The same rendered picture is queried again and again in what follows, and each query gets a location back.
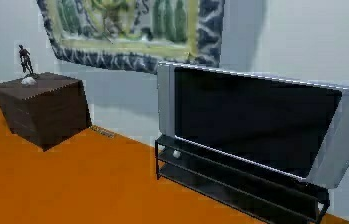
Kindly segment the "silver television set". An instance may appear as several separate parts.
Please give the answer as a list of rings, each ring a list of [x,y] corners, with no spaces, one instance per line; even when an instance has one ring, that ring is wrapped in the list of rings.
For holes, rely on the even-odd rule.
[[[349,167],[349,87],[161,62],[162,134],[333,189]]]

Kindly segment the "black television stand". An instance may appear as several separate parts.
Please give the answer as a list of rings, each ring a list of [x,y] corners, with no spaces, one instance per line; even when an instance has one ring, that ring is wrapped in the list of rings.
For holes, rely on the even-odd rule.
[[[174,150],[181,152],[174,158]],[[326,189],[162,135],[155,140],[156,177],[164,177],[266,224],[320,224]]]

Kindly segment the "dark brown wooden chest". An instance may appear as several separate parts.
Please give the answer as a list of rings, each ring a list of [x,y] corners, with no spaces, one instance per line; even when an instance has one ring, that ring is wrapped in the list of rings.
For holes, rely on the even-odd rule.
[[[13,134],[43,151],[92,125],[83,81],[54,73],[0,83],[0,109]]]

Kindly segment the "dark figure statue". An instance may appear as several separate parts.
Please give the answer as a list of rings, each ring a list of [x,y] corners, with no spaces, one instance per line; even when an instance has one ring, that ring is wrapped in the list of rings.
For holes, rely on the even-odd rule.
[[[19,56],[23,72],[29,72],[30,75],[33,75],[34,70],[31,63],[30,52],[22,45],[19,46]]]

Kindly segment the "blue framed wall picture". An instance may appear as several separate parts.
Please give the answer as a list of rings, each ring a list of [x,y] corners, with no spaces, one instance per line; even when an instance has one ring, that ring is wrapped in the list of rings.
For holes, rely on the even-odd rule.
[[[55,56],[154,74],[161,61],[217,67],[225,0],[36,0]]]

